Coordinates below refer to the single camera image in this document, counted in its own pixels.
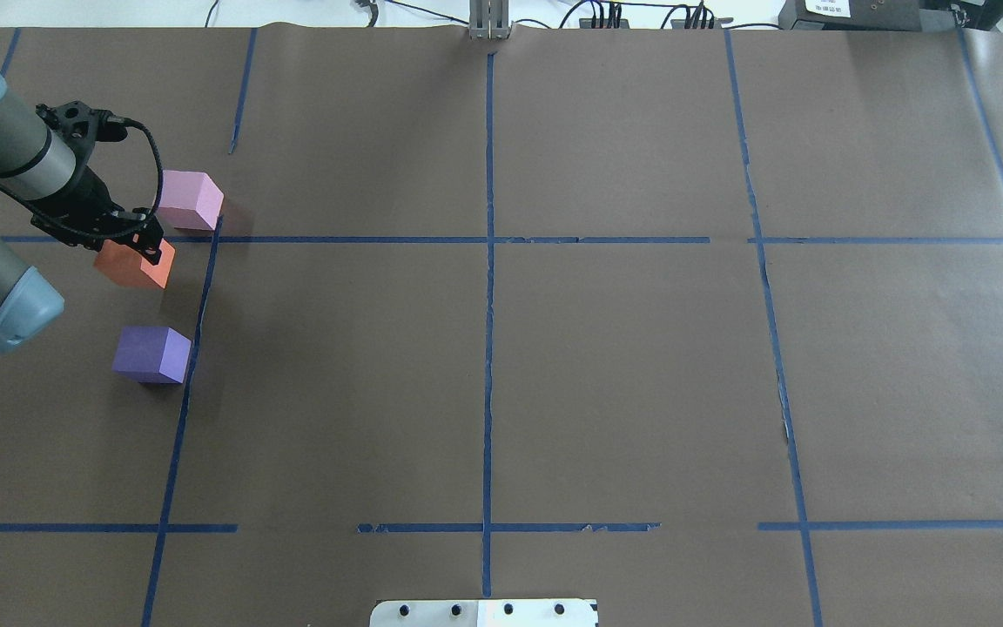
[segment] white label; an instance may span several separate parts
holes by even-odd
[[[803,0],[803,5],[820,16],[849,17],[849,0]]]

